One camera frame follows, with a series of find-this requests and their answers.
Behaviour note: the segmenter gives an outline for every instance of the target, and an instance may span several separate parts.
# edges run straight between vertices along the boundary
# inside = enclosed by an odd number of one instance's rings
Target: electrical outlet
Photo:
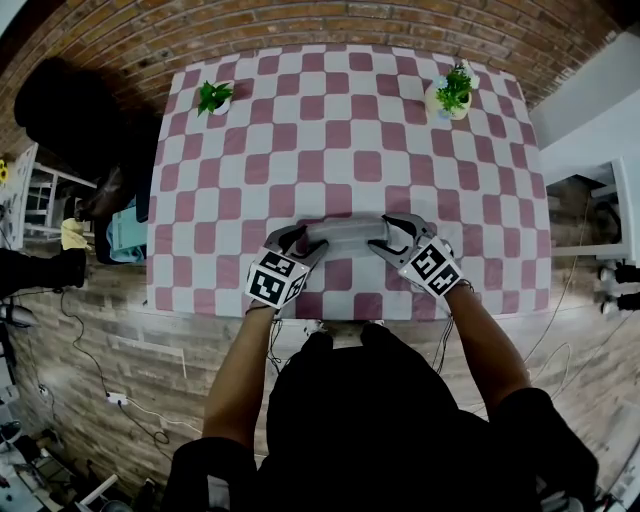
[[[127,405],[129,403],[127,395],[123,395],[122,393],[107,393],[107,401],[116,405]]]

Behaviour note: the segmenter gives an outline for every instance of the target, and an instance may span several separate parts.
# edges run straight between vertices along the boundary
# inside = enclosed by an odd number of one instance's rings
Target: brick wall
[[[46,57],[99,69],[125,108],[144,99],[162,110],[171,76],[192,62],[294,43],[386,44],[509,71],[535,104],[616,32],[596,0],[67,0],[0,75],[0,152],[28,142],[13,102]]]

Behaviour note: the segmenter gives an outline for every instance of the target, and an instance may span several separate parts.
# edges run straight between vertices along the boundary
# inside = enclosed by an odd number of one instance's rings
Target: person
[[[51,258],[38,258],[0,248],[0,299],[37,286],[82,288],[85,266],[86,254],[82,249],[68,249]]]
[[[632,265],[616,265],[615,269],[604,267],[601,268],[598,276],[603,282],[616,283],[640,283],[640,268]],[[614,297],[607,295],[600,311],[603,315],[608,315],[616,311],[637,311],[640,309],[640,293],[629,293]]]
[[[316,332],[277,378],[257,470],[276,312],[254,303],[211,386],[202,439],[174,455],[162,510],[591,510],[594,456],[472,290],[445,298],[488,422],[459,410],[387,328],[366,324],[362,346],[336,350]]]

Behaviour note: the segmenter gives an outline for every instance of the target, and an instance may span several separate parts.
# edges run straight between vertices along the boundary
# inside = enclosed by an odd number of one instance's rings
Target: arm
[[[454,286],[445,298],[460,333],[471,375],[491,414],[508,395],[531,387],[524,361],[467,286]]]
[[[270,307],[247,313],[211,385],[202,437],[224,437],[253,451],[274,315]]]

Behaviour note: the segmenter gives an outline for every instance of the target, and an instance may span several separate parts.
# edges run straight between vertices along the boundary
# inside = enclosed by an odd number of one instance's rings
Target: checkered tablecloth
[[[173,78],[149,213],[148,298],[241,316],[271,231],[413,212],[459,257],[489,312],[547,307],[550,233],[538,148],[515,78],[480,64],[469,116],[425,113],[451,57],[366,45],[269,48]],[[233,80],[225,116],[197,116],[205,80]],[[376,256],[323,261],[284,316],[428,320],[444,313]]]

